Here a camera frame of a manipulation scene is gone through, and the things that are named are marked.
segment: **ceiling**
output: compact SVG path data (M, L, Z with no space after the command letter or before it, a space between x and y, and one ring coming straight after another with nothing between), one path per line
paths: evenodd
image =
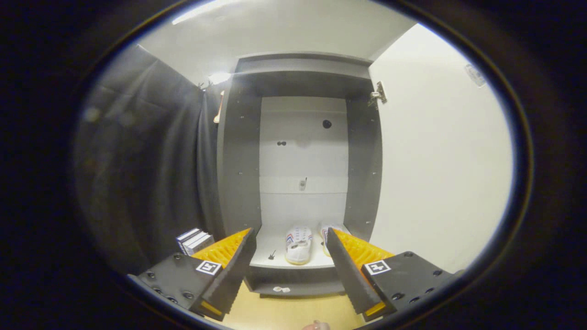
M411 19L366 0L216 0L138 40L192 82L230 72L240 56L264 52L329 52L377 58L411 28Z

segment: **white cabinet door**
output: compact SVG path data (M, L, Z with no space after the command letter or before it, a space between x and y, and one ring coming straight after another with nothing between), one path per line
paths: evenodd
M383 177L370 242L396 254L413 251L450 272L489 242L512 184L504 112L467 65L417 24L369 68L387 97L377 101Z

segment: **shoe pair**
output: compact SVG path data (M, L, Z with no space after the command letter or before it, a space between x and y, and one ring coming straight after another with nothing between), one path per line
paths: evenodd
M331 227L349 233L344 226L339 224L318 225L318 230L322 235L322 250L328 257L330 257L330 252L326 248L326 242L328 239L328 228ZM294 265L306 264L310 261L312 239L312 230L308 226L291 228L285 237L285 259Z

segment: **wooden floor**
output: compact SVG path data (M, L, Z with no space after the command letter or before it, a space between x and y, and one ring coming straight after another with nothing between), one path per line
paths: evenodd
M219 323L236 330L301 330L315 319L330 324L331 330L355 329L365 324L345 295L262 299L249 292L244 282L230 314Z

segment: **stack of books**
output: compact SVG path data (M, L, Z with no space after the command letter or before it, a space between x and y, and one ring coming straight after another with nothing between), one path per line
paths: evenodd
M198 228L194 228L187 233L179 235L176 240L177 244L180 246L181 252L187 255L193 255L199 250L214 243L214 237L212 237L212 235Z

